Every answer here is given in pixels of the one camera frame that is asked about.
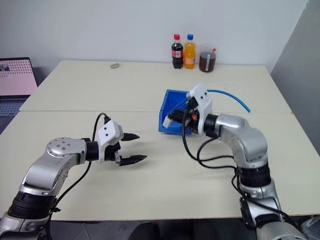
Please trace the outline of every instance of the brown liquid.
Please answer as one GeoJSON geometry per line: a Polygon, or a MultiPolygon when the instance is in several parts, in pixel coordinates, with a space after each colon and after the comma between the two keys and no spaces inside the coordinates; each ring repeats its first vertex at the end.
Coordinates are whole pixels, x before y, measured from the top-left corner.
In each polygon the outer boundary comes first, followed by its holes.
{"type": "Polygon", "coordinates": [[[208,54],[210,55],[210,54],[212,54],[212,52],[203,51],[200,53],[199,69],[205,73],[212,72],[215,68],[215,63],[216,63],[216,56],[215,55],[210,56],[209,65],[206,70],[208,54]]]}

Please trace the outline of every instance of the laptop screen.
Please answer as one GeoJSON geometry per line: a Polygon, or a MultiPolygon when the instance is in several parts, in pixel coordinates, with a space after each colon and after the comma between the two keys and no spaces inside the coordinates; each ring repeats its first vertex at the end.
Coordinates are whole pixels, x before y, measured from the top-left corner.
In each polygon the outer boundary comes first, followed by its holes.
{"type": "Polygon", "coordinates": [[[31,95],[36,88],[28,57],[0,58],[0,96],[31,95]]]}

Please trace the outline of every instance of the black cable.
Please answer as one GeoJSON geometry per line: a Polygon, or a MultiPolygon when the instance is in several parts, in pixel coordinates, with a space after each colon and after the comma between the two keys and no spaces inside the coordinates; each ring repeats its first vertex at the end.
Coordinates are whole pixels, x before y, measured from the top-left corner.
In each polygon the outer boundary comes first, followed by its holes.
{"type": "Polygon", "coordinates": [[[277,213],[277,214],[280,214],[280,215],[282,215],[282,216],[284,217],[284,219],[285,219],[288,223],[290,223],[291,225],[293,225],[293,226],[296,227],[296,228],[298,227],[298,226],[296,225],[295,221],[293,221],[292,218],[291,218],[287,213],[285,213],[284,211],[281,211],[281,210],[278,210],[278,209],[276,209],[276,208],[269,207],[269,206],[266,206],[266,205],[264,205],[264,204],[261,204],[261,203],[259,203],[258,201],[256,201],[255,199],[253,199],[252,197],[246,195],[246,194],[241,190],[241,188],[240,188],[240,177],[239,177],[239,175],[237,174],[237,172],[235,172],[234,176],[232,177],[232,179],[231,179],[231,184],[232,184],[232,186],[234,187],[234,189],[235,189],[245,200],[247,200],[248,202],[251,202],[251,203],[253,203],[253,204],[255,204],[255,205],[257,205],[257,206],[259,206],[259,207],[261,207],[261,208],[264,208],[264,209],[267,209],[267,210],[269,210],[269,211],[272,211],[272,212],[275,212],[275,213],[277,213]]]}
{"type": "Polygon", "coordinates": [[[46,239],[47,240],[53,240],[52,236],[51,236],[51,228],[50,228],[51,217],[52,217],[52,213],[50,213],[49,219],[48,219],[48,221],[46,222],[46,225],[45,225],[45,235],[46,235],[46,239]]]}
{"type": "Polygon", "coordinates": [[[205,141],[198,149],[197,153],[196,153],[196,160],[198,161],[198,163],[205,167],[205,168],[208,168],[208,169],[226,169],[226,168],[231,168],[231,169],[234,169],[236,170],[237,168],[235,166],[231,166],[231,165],[221,165],[221,166],[208,166],[208,165],[205,165],[203,162],[204,161],[209,161],[209,160],[216,160],[216,159],[220,159],[220,158],[229,158],[230,156],[228,155],[221,155],[221,156],[215,156],[215,157],[212,157],[210,159],[205,159],[205,160],[201,160],[200,159],[200,153],[201,153],[201,150],[210,142],[216,140],[217,138],[211,138],[207,141],[205,141]]]}
{"type": "MultiPolygon", "coordinates": [[[[95,141],[95,136],[96,136],[96,131],[97,131],[97,126],[98,126],[98,122],[99,122],[99,119],[101,116],[104,116],[104,122],[108,121],[107,119],[109,119],[109,117],[104,113],[100,113],[97,117],[96,117],[96,120],[95,120],[95,123],[94,123],[94,128],[93,128],[93,134],[92,134],[92,141],[94,142],[95,141]]],[[[57,206],[57,204],[61,201],[62,198],[64,198],[64,196],[71,190],[73,189],[86,175],[87,173],[89,172],[89,169],[91,167],[91,161],[89,161],[88,163],[88,166],[86,167],[86,170],[85,172],[83,173],[83,175],[77,180],[75,181],[67,190],[65,190],[61,196],[57,199],[57,201],[55,202],[55,206],[57,206]]]]}
{"type": "Polygon", "coordinates": [[[230,155],[221,155],[221,156],[216,156],[216,157],[212,157],[212,158],[209,158],[209,159],[200,159],[200,153],[201,153],[201,150],[208,144],[210,143],[211,141],[214,141],[217,139],[216,138],[211,138],[207,141],[205,141],[201,146],[200,148],[198,149],[197,151],[197,154],[196,154],[196,157],[194,157],[192,155],[192,153],[190,152],[189,148],[188,148],[188,144],[187,144],[187,140],[186,140],[186,121],[187,121],[187,114],[188,114],[188,109],[186,109],[183,113],[183,118],[182,118],[182,128],[181,128],[181,135],[182,135],[182,141],[183,141],[183,145],[184,145],[184,148],[186,150],[186,152],[188,153],[188,155],[194,159],[194,160],[197,160],[198,163],[205,167],[205,168],[208,168],[208,169],[223,169],[223,168],[232,168],[234,169],[234,176],[232,177],[231,179],[231,184],[232,186],[234,187],[234,189],[247,201],[261,207],[261,208],[264,208],[264,209],[267,209],[267,210],[270,210],[272,212],[275,212],[275,213],[278,213],[280,215],[282,215],[284,217],[284,219],[292,224],[294,227],[298,228],[298,226],[296,225],[296,223],[291,219],[291,217],[286,214],[284,211],[281,211],[281,210],[278,210],[278,209],[275,209],[273,207],[269,207],[269,206],[266,206],[266,205],[263,205],[259,202],[257,202],[255,199],[251,198],[250,196],[246,195],[240,188],[240,177],[239,177],[239,174],[238,174],[238,171],[237,171],[237,168],[234,167],[234,166],[231,166],[231,165],[222,165],[222,166],[208,166],[208,165],[205,165],[203,162],[206,162],[206,161],[211,161],[211,160],[215,160],[215,159],[220,159],[220,158],[234,158],[233,156],[230,156],[230,155]]]}
{"type": "MultiPolygon", "coordinates": [[[[182,135],[182,141],[183,141],[183,146],[185,151],[188,153],[188,155],[190,156],[190,158],[197,160],[199,162],[200,165],[204,166],[204,167],[208,167],[207,165],[204,165],[200,162],[206,162],[206,161],[211,161],[211,160],[216,160],[216,159],[221,159],[221,158],[234,158],[231,155],[221,155],[221,156],[215,156],[212,158],[208,158],[208,159],[198,159],[197,157],[193,156],[192,153],[190,152],[189,148],[188,148],[188,144],[187,144],[187,140],[186,140],[186,121],[187,121],[187,114],[188,114],[188,109],[184,110],[183,113],[183,117],[182,117],[182,127],[181,127],[181,135],[182,135]]],[[[216,138],[212,138],[210,139],[209,142],[216,140],[218,137],[216,138]]]]}
{"type": "MultiPolygon", "coordinates": [[[[104,112],[100,113],[97,117],[96,117],[96,120],[95,120],[95,123],[94,123],[94,127],[93,127],[93,134],[92,134],[92,142],[95,141],[95,136],[96,136],[96,131],[97,131],[97,126],[98,126],[98,122],[99,122],[99,119],[101,116],[104,116],[104,124],[106,124],[110,118],[107,116],[107,114],[105,114],[104,112]]],[[[86,175],[87,173],[89,172],[89,169],[91,167],[91,161],[89,161],[87,167],[86,167],[86,170],[84,171],[84,173],[82,174],[82,176],[77,180],[75,181],[67,190],[65,190],[61,196],[55,201],[54,205],[53,205],[53,209],[55,209],[58,205],[58,203],[64,198],[64,196],[72,189],[74,188],[86,175]]],[[[51,230],[50,230],[50,222],[51,222],[51,217],[52,217],[52,212],[50,213],[49,215],[49,219],[47,221],[47,224],[45,226],[45,232],[46,232],[46,237],[47,237],[47,240],[52,240],[52,237],[51,237],[51,230]]]]}

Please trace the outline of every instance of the bottle label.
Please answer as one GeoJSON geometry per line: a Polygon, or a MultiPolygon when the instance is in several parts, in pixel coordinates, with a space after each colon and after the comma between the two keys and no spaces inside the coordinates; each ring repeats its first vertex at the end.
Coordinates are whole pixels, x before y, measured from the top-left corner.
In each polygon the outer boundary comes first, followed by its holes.
{"type": "Polygon", "coordinates": [[[172,50],[172,57],[174,57],[174,58],[182,58],[183,56],[184,56],[184,52],[183,51],[172,50]]]}
{"type": "Polygon", "coordinates": [[[195,64],[196,58],[195,57],[185,57],[184,63],[185,64],[195,64]]]}

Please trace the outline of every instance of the laptop keyboard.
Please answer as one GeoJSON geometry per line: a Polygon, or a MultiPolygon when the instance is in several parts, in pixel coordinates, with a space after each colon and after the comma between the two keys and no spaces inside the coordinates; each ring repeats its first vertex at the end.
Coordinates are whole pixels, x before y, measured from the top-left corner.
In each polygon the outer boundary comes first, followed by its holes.
{"type": "Polygon", "coordinates": [[[0,103],[0,117],[15,116],[23,102],[3,102],[0,103]]]}

